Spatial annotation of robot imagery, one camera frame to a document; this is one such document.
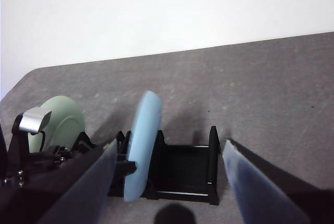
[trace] white wall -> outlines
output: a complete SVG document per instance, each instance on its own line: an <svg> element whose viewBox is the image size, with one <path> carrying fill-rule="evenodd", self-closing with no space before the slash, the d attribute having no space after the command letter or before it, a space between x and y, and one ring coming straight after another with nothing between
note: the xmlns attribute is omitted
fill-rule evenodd
<svg viewBox="0 0 334 224"><path fill-rule="evenodd" d="M1 98L37 67L334 31L334 0L1 0Z"/></svg>

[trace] black stand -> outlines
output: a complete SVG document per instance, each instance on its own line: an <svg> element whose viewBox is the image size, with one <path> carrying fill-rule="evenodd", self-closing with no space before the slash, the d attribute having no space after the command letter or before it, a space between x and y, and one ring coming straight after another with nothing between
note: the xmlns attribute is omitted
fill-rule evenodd
<svg viewBox="0 0 334 224"><path fill-rule="evenodd" d="M118 161L109 196L123 197L124 176L135 171L134 162L126 160L130 132L118 132ZM218 205L217 163L220 144L215 126L211 127L208 146L167 145L158 131L142 197L208 202Z"/></svg>
<svg viewBox="0 0 334 224"><path fill-rule="evenodd" d="M91 210L86 211L86 213L82 212L79 205L76 208L76 205L71 203L80 201L78 198L82 196L87 197L87 193L83 190L80 194L77 193L76 183L87 181L88 176L84 177L84 175L87 175L87 171L103 155L104 146L111 141L96 146L85 132L81 132L71 151L61 146L49 146L45 151L30 152L28 133L19 129L21 120L22 114L18 115L14 121L13 137L8 152L0 128L1 222L40 223L40 218L51 208L54 208L65 193L68 202L65 207L74 209L75 212L72 211L70 216L66 216L61 206L56 205L58 209L56 213L62 216L63 223L68 223L69 219L73 221L74 215L79 215L81 219L84 219L97 213L98 210L92 209L96 205L99 206L100 202L91 201L94 206L92 204L91 207L86 206L87 209ZM93 172L95 172L94 179L99 182L108 177L101 171L91 171L91 173ZM96 199L95 196L88 196L88 198Z"/></svg>

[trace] gray table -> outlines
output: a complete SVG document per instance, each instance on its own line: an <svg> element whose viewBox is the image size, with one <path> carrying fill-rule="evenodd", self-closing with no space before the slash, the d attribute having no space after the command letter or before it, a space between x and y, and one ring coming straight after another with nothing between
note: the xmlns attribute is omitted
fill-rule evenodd
<svg viewBox="0 0 334 224"><path fill-rule="evenodd" d="M145 90L163 102L169 144L206 144L211 125L320 188L334 186L334 32L36 69L1 101L7 144L20 112L73 98L94 142L127 131ZM219 206L181 202L198 223L242 223L219 159ZM108 198L101 223L152 223L171 201Z"/></svg>

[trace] light blue disc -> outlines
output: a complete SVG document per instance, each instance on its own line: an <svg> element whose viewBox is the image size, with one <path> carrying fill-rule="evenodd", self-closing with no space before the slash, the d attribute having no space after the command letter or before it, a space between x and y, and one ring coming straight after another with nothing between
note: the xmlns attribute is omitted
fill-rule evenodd
<svg viewBox="0 0 334 224"><path fill-rule="evenodd" d="M138 106L127 153L136 162L136 171L125 177L124 201L137 200L145 190L154 142L161 122L161 100L146 91Z"/></svg>

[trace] plastic disc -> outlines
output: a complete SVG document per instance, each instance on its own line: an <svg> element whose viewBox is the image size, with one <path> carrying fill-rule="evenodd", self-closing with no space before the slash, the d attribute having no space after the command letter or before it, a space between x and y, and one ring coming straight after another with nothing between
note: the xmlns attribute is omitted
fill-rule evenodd
<svg viewBox="0 0 334 224"><path fill-rule="evenodd" d="M136 162L136 171L125 177L124 201L137 200L145 190L154 142L161 122L161 100L146 91L138 106L128 145L128 160Z"/></svg>
<svg viewBox="0 0 334 224"><path fill-rule="evenodd" d="M55 96L41 105L51 110L48 125L42 130L45 132L43 150L50 146L60 145L71 150L78 135L85 131L84 115L80 107L66 96ZM43 134L28 134L30 152L38 152L42 145Z"/></svg>

